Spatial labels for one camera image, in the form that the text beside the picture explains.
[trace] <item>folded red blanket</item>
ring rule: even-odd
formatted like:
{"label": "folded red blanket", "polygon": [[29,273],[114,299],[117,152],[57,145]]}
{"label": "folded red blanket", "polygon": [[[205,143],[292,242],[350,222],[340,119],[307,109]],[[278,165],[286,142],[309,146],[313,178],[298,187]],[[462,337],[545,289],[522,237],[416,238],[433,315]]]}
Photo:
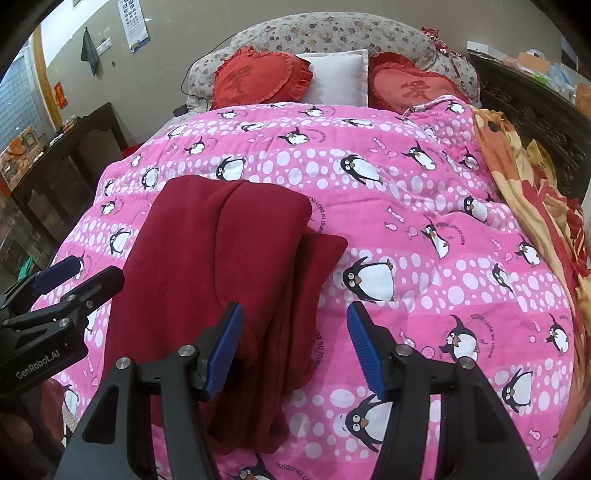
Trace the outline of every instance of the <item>folded red blanket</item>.
{"label": "folded red blanket", "polygon": [[[105,368],[164,358],[217,322],[230,301],[245,325],[226,387],[202,404],[216,453],[271,453],[287,438],[281,396],[313,373],[320,287],[347,246],[306,227],[308,199],[272,184],[169,180],[124,266]],[[160,408],[152,420],[162,425]]]}

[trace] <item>wall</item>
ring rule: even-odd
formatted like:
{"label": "wall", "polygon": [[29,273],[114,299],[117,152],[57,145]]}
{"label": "wall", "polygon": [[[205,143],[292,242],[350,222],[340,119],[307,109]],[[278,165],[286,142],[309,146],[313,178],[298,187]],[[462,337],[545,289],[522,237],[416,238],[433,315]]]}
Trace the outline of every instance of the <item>wall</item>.
{"label": "wall", "polygon": [[[82,0],[72,12],[89,1],[104,0]],[[135,54],[126,43],[116,0],[107,0],[79,25],[53,60],[46,53],[50,84],[61,81],[69,102],[62,116],[87,115],[112,102],[130,144],[147,140],[185,103],[180,83],[195,59],[232,33],[293,13],[363,11],[417,28],[438,28],[441,38],[458,51],[467,40],[475,40],[515,57],[538,48],[560,61],[560,33],[529,0],[141,0],[141,5],[151,41]],[[67,16],[60,20],[67,23]],[[113,42],[101,57],[102,71],[96,77],[80,61],[86,26],[95,46],[107,37]],[[44,51],[46,43],[49,48],[59,42],[46,39],[44,26]]]}

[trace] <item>penguin print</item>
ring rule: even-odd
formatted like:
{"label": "penguin print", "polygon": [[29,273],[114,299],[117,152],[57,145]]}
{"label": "penguin print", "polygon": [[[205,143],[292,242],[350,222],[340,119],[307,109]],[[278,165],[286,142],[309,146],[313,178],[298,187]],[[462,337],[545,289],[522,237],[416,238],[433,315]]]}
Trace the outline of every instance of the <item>penguin print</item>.
{"label": "penguin print", "polygon": [[466,147],[466,155],[464,155],[464,157],[460,161],[460,164],[464,165],[466,168],[469,168],[473,171],[476,171],[480,168],[480,166],[478,165],[478,161],[474,158],[474,155],[470,153],[468,147]]}
{"label": "penguin print", "polygon": [[122,254],[125,243],[127,242],[127,239],[130,235],[131,232],[125,231],[125,228],[120,228],[113,235],[111,235],[111,238],[109,238],[111,254]]}
{"label": "penguin print", "polygon": [[534,268],[536,265],[540,264],[540,256],[533,245],[529,244],[523,236],[520,235],[520,237],[522,241],[519,244],[518,251],[515,252],[515,255],[523,257],[523,259],[531,265],[531,268]]}
{"label": "penguin print", "polygon": [[189,155],[198,155],[205,150],[205,143],[203,143],[203,137],[199,138],[199,141],[191,145],[189,148],[184,149],[185,152],[189,152]]}
{"label": "penguin print", "polygon": [[234,111],[234,109],[230,110],[229,112],[222,112],[219,115],[222,116],[222,118],[236,118],[238,116],[238,114]]}
{"label": "penguin print", "polygon": [[435,162],[423,151],[419,142],[416,142],[417,146],[409,148],[408,153],[403,153],[403,155],[413,158],[423,170],[435,170],[437,168]]}
{"label": "penguin print", "polygon": [[507,272],[498,263],[495,263],[495,266],[492,267],[492,276],[501,287],[505,287],[511,293],[514,293],[509,275],[507,275]]}
{"label": "penguin print", "polygon": [[343,283],[359,300],[372,303],[394,300],[394,265],[390,260],[363,265],[367,257],[360,258],[343,272]]}
{"label": "penguin print", "polygon": [[446,112],[447,111],[454,113],[464,113],[466,109],[461,104],[451,100],[446,108]]}
{"label": "penguin print", "polygon": [[509,383],[504,386],[501,398],[515,413],[519,413],[519,407],[526,407],[531,404],[531,383],[533,378],[533,372],[522,374],[521,368],[519,368]]}
{"label": "penguin print", "polygon": [[356,118],[343,118],[343,122],[354,127],[371,128],[374,124],[370,120],[357,120]]}
{"label": "penguin print", "polygon": [[486,205],[469,195],[464,199],[464,212],[483,223],[485,223],[488,218]]}
{"label": "penguin print", "polygon": [[391,410],[392,402],[383,402],[374,393],[347,414],[345,426],[368,449],[378,453],[375,446],[384,442]]}
{"label": "penguin print", "polygon": [[181,133],[183,133],[183,129],[186,127],[187,125],[181,125],[180,127],[176,127],[174,128],[172,131],[170,131],[168,133],[168,137],[170,139],[176,138],[178,137]]}
{"label": "penguin print", "polygon": [[111,200],[110,202],[107,202],[106,205],[101,205],[101,215],[107,215],[109,213],[111,213],[113,210],[115,210],[115,201]]}
{"label": "penguin print", "polygon": [[474,332],[464,327],[459,317],[452,315],[456,319],[456,327],[447,334],[445,346],[439,347],[443,353],[449,353],[454,362],[467,356],[472,360],[478,360],[478,339]]}
{"label": "penguin print", "polygon": [[429,225],[427,225],[424,230],[421,230],[421,232],[431,241],[439,258],[443,258],[447,255],[449,252],[449,243],[439,236],[437,229],[431,220],[429,220]]}
{"label": "penguin print", "polygon": [[245,165],[244,158],[226,157],[218,165],[216,177],[218,180],[240,180]]}
{"label": "penguin print", "polygon": [[240,128],[242,129],[243,132],[254,132],[255,130],[260,130],[263,127],[263,123],[257,123],[257,124],[246,124],[246,125],[242,125]]}
{"label": "penguin print", "polygon": [[549,313],[552,317],[552,327],[550,327],[550,336],[546,339],[546,343],[553,343],[558,350],[558,356],[563,356],[569,349],[569,336],[566,335],[564,329],[556,322],[554,315]]}
{"label": "penguin print", "polygon": [[300,130],[296,127],[293,132],[289,132],[287,135],[279,135],[277,138],[282,138],[290,145],[301,145],[310,141],[307,135],[300,133]]}
{"label": "penguin print", "polygon": [[232,476],[234,480],[275,480],[273,474],[265,467],[261,455],[255,452],[256,465],[242,468],[237,476]]}
{"label": "penguin print", "polygon": [[113,190],[115,189],[115,181],[114,180],[107,180],[105,183],[105,188],[103,192],[105,193],[105,197],[109,197],[113,195]]}
{"label": "penguin print", "polygon": [[353,153],[341,159],[340,167],[363,185],[365,185],[365,180],[382,183],[379,179],[378,169],[357,154]]}
{"label": "penguin print", "polygon": [[152,167],[142,177],[142,185],[144,186],[144,190],[150,189],[156,185],[156,181],[158,180],[158,168]]}
{"label": "penguin print", "polygon": [[307,116],[322,116],[322,114],[323,114],[322,110],[320,110],[319,108],[316,108],[315,106],[312,106],[312,108],[308,108],[308,110],[304,110],[303,112],[299,112],[299,113],[303,113],[304,115],[307,115]]}

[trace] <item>calendar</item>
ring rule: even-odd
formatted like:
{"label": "calendar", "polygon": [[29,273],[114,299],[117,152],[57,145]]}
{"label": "calendar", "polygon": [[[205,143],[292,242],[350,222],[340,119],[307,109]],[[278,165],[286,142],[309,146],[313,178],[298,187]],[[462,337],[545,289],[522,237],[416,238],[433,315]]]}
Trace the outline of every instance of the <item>calendar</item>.
{"label": "calendar", "polygon": [[150,41],[142,7],[139,0],[118,0],[119,14],[123,22],[123,29],[127,37],[129,49],[136,52],[140,47]]}

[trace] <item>floral headboard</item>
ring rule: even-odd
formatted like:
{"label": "floral headboard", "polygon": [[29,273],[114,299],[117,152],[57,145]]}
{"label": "floral headboard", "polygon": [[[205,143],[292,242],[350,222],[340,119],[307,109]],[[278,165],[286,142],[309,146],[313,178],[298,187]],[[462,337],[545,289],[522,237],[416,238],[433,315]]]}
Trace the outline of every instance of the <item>floral headboard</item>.
{"label": "floral headboard", "polygon": [[[229,47],[195,62],[189,92],[211,104],[213,76],[223,61],[243,46],[257,50],[305,53],[367,48],[370,55],[393,51],[411,59],[421,70],[441,73],[455,82],[470,101],[480,105],[476,70],[464,58],[450,55],[441,43],[416,28],[377,15],[355,12],[315,12],[269,20],[234,36]],[[205,102],[187,98],[191,109],[204,111]]]}

